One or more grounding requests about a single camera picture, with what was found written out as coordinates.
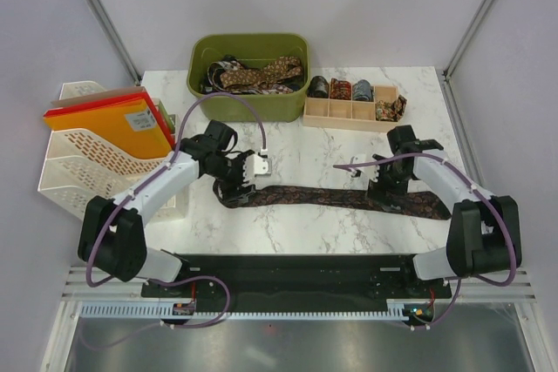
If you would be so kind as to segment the dark paisley tie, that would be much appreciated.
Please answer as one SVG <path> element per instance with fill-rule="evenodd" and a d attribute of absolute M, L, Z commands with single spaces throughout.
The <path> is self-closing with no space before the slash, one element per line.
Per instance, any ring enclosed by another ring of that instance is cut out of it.
<path fill-rule="evenodd" d="M 393 213 L 428 220 L 449 220 L 450 211 L 432 192 L 407 193 L 375 200 L 368 191 L 326 189 L 306 186 L 266 186 L 256 189 L 249 204 L 229 209 L 277 205 L 315 205 L 338 208 Z"/>

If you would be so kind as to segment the gold floral tie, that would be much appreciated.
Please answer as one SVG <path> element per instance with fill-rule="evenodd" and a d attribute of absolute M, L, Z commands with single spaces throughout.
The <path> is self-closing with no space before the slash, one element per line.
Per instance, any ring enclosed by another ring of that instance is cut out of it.
<path fill-rule="evenodd" d="M 398 122 L 405 114 L 407 99 L 398 96 L 393 102 L 379 100 L 376 103 L 376 120 L 383 122 Z"/>

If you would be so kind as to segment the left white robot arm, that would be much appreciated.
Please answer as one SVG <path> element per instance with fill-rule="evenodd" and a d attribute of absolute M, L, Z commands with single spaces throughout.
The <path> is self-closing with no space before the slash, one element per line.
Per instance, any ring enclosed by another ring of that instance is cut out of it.
<path fill-rule="evenodd" d="M 235 130 L 212 120 L 204 133 L 182 139 L 178 150 L 124 192 L 93 197 L 78 243 L 86 268 L 97 267 L 120 281 L 154 280 L 172 296 L 187 293 L 192 277 L 182 270 L 182 260 L 148 247 L 145 227 L 173 196 L 204 175 L 216 180 L 227 203 L 247 202 L 255 177 L 269 174 L 271 164 L 265 150 L 233 153 L 229 148 L 236 141 Z"/>

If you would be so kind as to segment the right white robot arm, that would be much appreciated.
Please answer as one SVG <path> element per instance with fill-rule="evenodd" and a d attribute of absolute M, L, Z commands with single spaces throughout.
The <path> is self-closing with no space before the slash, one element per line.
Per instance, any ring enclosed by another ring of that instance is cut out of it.
<path fill-rule="evenodd" d="M 474 277 L 493 286 L 510 285 L 521 264 L 519 208 L 509 196 L 497 196 L 475 184 L 449 159 L 435 139 L 420 140 L 409 125 L 387 133 L 390 158 L 375 155 L 367 195 L 387 212 L 405 212 L 416 204 L 408 191 L 412 180 L 432 191 L 418 210 L 439 207 L 450 214 L 446 245 L 417 254 L 413 267 L 399 275 L 401 290 L 422 295 L 431 280 Z"/>

